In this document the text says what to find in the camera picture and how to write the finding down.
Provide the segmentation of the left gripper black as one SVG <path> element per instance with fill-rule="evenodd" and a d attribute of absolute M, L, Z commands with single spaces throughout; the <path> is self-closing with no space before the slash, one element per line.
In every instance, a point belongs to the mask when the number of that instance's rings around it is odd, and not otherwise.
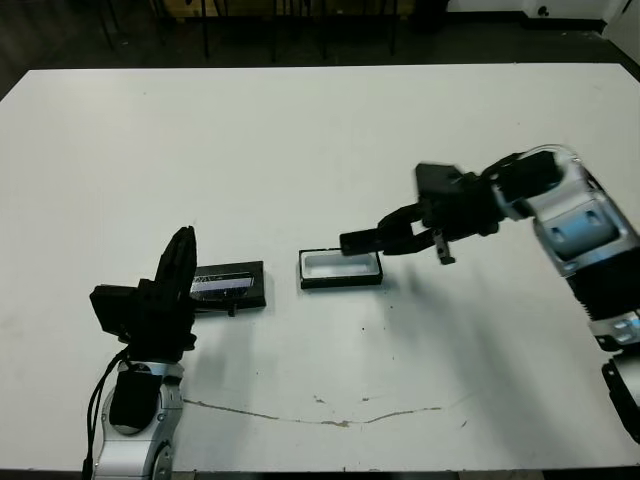
<path fill-rule="evenodd" d="M 229 280 L 192 282 L 196 265 L 195 229 L 181 227 L 162 253 L 154 281 L 142 280 L 136 289 L 128 327 L 131 359 L 179 361 L 195 348 L 198 313 L 235 312 L 238 288 Z"/>

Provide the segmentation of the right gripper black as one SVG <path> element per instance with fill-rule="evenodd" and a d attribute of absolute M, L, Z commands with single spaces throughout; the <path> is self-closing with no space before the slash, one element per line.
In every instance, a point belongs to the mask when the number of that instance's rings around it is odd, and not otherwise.
<path fill-rule="evenodd" d="M 429 232 L 391 240 L 384 255 L 409 255 L 435 245 L 442 265 L 456 262 L 449 244 L 473 235 L 496 233 L 500 223 L 489 182 L 472 172 L 423 172 L 422 205 L 400 207 L 384 216 L 377 229 L 384 233 L 412 233 L 412 224 L 421 222 Z"/>

